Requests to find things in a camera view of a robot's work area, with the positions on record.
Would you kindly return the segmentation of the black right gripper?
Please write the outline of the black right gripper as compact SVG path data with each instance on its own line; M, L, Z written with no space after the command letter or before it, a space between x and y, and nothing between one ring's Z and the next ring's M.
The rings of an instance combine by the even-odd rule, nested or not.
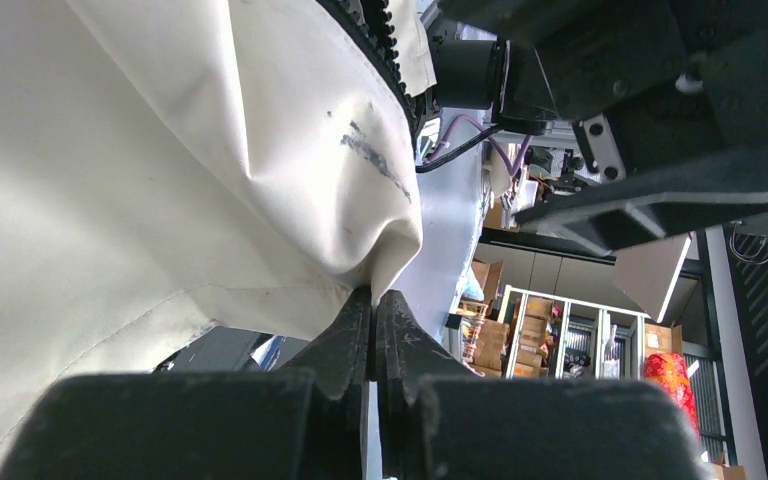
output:
M768 1L444 1L495 34L493 100L521 122L600 124L626 161L768 145ZM768 146L736 148L516 213L597 256L768 214Z

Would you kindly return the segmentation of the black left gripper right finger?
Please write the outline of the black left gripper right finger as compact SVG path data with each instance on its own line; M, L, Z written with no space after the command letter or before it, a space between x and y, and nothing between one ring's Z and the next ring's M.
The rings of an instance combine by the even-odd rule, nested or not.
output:
M417 323L376 311L384 473L396 479L702 479L685 414L640 380L484 378Z

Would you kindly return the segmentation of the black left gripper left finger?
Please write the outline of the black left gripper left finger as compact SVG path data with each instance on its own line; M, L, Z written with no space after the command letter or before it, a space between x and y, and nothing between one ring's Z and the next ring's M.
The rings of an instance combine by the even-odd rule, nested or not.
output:
M74 376L33 408L1 479L359 479L371 293L280 369Z

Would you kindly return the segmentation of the beige zip-up jacket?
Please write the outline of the beige zip-up jacket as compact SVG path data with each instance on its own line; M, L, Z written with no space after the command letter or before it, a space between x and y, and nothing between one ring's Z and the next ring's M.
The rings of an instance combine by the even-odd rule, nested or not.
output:
M62 379L310 339L420 252L414 140L331 1L0 1L0 467Z

